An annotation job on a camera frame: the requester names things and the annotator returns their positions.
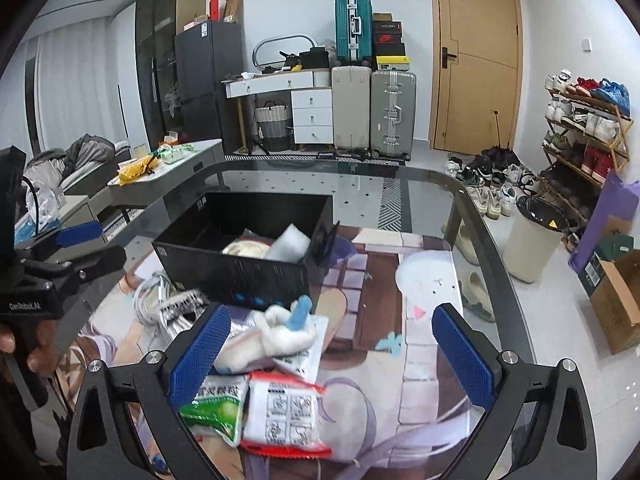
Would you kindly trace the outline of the bagged white adidas laces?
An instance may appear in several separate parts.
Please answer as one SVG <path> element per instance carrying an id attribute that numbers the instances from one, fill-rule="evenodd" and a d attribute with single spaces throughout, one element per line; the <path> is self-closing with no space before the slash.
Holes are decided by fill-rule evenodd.
<path id="1" fill-rule="evenodd" d="M 197 289 L 185 290 L 160 306 L 160 327 L 170 339 L 190 330 L 208 306 L 208 299 Z"/>

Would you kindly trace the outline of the green white snack packet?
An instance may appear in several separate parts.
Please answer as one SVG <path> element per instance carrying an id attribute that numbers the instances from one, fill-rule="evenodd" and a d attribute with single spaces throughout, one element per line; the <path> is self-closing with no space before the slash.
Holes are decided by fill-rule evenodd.
<path id="1" fill-rule="evenodd" d="M 244 402 L 248 393 L 247 375 L 209 375 L 194 399 L 182 408 L 182 420 L 199 436 L 216 434 L 232 448 L 242 437 Z"/>

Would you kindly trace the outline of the white blue plush toy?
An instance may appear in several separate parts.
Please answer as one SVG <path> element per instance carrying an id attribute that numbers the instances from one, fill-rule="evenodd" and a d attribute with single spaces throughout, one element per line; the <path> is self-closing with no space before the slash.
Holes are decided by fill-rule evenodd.
<path id="1" fill-rule="evenodd" d="M 311 307 L 311 299 L 303 295 L 291 309 L 271 306 L 264 312 L 254 312 L 253 324 L 247 330 L 227 338 L 214 362 L 215 372 L 239 375 L 270 365 L 278 356 L 307 349 L 314 340 L 311 332 L 304 331 Z"/>

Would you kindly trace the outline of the red white snack packet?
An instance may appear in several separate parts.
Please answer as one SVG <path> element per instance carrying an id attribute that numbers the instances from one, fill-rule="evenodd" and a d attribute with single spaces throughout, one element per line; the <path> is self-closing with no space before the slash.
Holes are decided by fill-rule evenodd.
<path id="1" fill-rule="evenodd" d="M 287 460 L 330 458 L 320 437 L 319 402 L 324 389 L 276 372 L 250 373 L 248 408 L 240 447 Z"/>

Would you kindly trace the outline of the silver foil packet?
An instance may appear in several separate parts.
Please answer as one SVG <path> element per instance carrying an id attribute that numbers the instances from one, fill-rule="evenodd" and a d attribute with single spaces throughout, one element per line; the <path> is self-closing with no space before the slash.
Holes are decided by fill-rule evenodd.
<path id="1" fill-rule="evenodd" d="M 290 356 L 278 356 L 273 358 L 273 364 L 277 370 L 300 378 L 303 382 L 313 384 L 318 377 L 320 360 L 322 357 L 324 337 L 328 330 L 329 319 L 323 315 L 310 314 L 304 325 L 305 332 L 314 335 L 312 344 L 305 350 Z"/>

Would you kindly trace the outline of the black cardboard box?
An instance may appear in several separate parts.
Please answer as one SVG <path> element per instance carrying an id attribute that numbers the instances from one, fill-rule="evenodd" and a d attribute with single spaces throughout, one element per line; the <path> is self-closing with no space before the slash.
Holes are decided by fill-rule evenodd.
<path id="1" fill-rule="evenodd" d="M 296 263 L 265 260 L 293 223 L 311 240 Z M 288 307 L 306 295 L 316 302 L 335 243 L 330 196 L 207 193 L 158 236 L 153 246 L 178 289 L 253 310 Z"/>

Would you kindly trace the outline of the white trash bin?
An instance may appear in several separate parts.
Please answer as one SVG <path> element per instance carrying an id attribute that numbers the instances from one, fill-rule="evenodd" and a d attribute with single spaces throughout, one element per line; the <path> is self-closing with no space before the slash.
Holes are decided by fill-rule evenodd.
<path id="1" fill-rule="evenodd" d="M 503 248 L 506 270 L 521 282 L 535 283 L 567 230 L 567 216 L 561 208 L 537 196 L 521 196 Z"/>

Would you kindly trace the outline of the pile of shoes on floor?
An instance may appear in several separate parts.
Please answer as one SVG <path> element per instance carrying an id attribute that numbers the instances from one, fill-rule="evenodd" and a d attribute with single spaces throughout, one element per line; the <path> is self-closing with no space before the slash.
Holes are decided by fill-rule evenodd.
<path id="1" fill-rule="evenodd" d="M 510 217 L 518 199 L 534 194 L 538 182 L 514 151 L 500 146 L 469 160 L 450 154 L 445 174 L 461 183 L 477 211 L 491 220 Z"/>

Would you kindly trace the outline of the purple bag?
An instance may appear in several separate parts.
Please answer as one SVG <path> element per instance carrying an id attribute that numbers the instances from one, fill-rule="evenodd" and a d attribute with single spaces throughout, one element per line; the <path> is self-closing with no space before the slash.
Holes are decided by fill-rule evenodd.
<path id="1" fill-rule="evenodd" d="M 596 208 L 587 223 L 584 234 L 568 260 L 576 273 L 582 272 L 594 248 L 604 233 L 608 218 L 631 222 L 639 203 L 639 182 L 624 182 L 615 171 L 605 181 Z"/>

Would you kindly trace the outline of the black refrigerator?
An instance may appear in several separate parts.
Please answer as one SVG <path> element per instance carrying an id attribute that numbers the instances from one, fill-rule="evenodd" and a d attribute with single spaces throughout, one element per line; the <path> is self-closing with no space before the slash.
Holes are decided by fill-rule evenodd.
<path id="1" fill-rule="evenodd" d="M 176 36 L 176 62 L 186 140 L 219 139 L 226 154 L 237 151 L 238 110 L 224 83 L 244 70 L 240 25 L 207 20 L 185 30 Z"/>

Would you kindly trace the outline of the wooden shoe rack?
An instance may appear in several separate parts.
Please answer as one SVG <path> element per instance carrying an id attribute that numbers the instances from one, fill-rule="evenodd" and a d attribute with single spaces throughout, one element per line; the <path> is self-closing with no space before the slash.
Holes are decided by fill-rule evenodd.
<path id="1" fill-rule="evenodd" d="M 550 99 L 541 148 L 549 166 L 539 174 L 542 192 L 586 224 L 608 177 L 630 162 L 630 94 L 606 78 L 573 79 L 569 70 L 548 76 L 544 88 Z"/>

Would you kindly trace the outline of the white drawer desk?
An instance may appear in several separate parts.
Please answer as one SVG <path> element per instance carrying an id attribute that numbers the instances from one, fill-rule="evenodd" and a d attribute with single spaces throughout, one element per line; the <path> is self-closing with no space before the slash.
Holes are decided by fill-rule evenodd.
<path id="1" fill-rule="evenodd" d="M 331 71 L 245 73 L 226 80 L 229 99 L 253 100 L 256 139 L 269 151 L 334 144 Z"/>

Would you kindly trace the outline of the beige suitcase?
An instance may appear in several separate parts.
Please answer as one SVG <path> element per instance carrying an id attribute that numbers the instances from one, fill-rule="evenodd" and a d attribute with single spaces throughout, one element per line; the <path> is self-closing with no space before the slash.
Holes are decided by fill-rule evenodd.
<path id="1" fill-rule="evenodd" d="M 366 66 L 331 70 L 334 145 L 340 150 L 370 148 L 371 74 Z"/>

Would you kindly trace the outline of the stack of shoe boxes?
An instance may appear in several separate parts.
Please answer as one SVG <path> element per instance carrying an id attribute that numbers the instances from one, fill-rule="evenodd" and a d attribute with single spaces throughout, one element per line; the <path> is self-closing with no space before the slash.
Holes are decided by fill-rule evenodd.
<path id="1" fill-rule="evenodd" d="M 393 14 L 373 14 L 372 37 L 375 63 L 379 70 L 410 70 L 410 60 L 402 36 L 402 23 L 394 20 Z"/>

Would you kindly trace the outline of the teal suitcase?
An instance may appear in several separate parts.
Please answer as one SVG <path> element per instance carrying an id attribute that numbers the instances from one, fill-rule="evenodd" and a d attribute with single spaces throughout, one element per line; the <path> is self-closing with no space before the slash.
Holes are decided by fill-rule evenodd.
<path id="1" fill-rule="evenodd" d="M 372 66 L 371 0 L 335 0 L 335 52 L 341 65 Z"/>

